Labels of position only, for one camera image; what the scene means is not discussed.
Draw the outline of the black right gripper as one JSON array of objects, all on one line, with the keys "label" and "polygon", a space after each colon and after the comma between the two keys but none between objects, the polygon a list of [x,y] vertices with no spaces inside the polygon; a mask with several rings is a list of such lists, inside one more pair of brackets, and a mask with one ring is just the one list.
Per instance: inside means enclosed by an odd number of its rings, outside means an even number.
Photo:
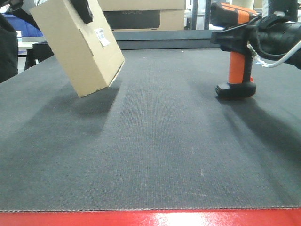
[{"label": "black right gripper", "polygon": [[270,15],[243,23],[213,20],[222,30],[212,31],[210,42],[222,51],[253,54],[256,63],[265,68],[282,63],[301,68],[301,23],[286,17]]}]

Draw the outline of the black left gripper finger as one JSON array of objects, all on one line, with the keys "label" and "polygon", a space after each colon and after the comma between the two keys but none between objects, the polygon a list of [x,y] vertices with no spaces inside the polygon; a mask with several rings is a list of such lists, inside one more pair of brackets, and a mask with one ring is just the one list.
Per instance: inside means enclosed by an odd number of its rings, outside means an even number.
[{"label": "black left gripper finger", "polygon": [[88,4],[88,0],[70,0],[70,2],[85,24],[93,22],[94,17]]}]

